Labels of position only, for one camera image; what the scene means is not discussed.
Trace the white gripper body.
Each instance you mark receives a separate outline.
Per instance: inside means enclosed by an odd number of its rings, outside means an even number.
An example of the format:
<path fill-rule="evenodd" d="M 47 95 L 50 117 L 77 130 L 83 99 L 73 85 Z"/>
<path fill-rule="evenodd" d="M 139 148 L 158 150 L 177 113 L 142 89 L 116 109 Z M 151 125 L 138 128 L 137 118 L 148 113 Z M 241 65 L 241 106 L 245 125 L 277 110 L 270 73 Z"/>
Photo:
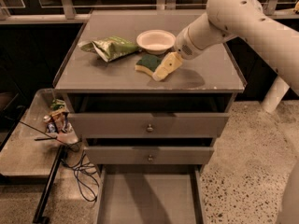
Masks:
<path fill-rule="evenodd" d="M 189 28 L 184 28 L 176 37 L 174 50 L 184 59 L 192 60 L 203 53 L 189 38 Z"/>

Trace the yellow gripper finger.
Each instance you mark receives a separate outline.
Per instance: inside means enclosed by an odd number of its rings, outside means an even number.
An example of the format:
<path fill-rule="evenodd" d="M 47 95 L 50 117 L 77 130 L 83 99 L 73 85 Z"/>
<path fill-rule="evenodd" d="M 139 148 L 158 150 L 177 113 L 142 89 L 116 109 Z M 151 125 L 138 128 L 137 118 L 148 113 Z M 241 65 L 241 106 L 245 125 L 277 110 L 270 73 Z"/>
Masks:
<path fill-rule="evenodd" d="M 164 80 L 169 74 L 182 66 L 183 59 L 177 52 L 169 52 L 158 65 L 152 77 L 155 81 Z"/>

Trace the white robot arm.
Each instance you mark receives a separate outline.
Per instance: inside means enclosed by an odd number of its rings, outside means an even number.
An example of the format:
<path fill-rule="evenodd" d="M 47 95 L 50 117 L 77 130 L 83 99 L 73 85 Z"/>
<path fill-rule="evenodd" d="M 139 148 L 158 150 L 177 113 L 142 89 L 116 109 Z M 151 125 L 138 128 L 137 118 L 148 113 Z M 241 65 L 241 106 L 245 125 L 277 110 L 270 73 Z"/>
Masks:
<path fill-rule="evenodd" d="M 298 224 L 298 34 L 263 14 L 256 0 L 207 0 L 206 13 L 177 39 L 194 58 L 239 36 L 278 74 L 265 101 L 234 104 L 201 173 L 205 224 Z"/>

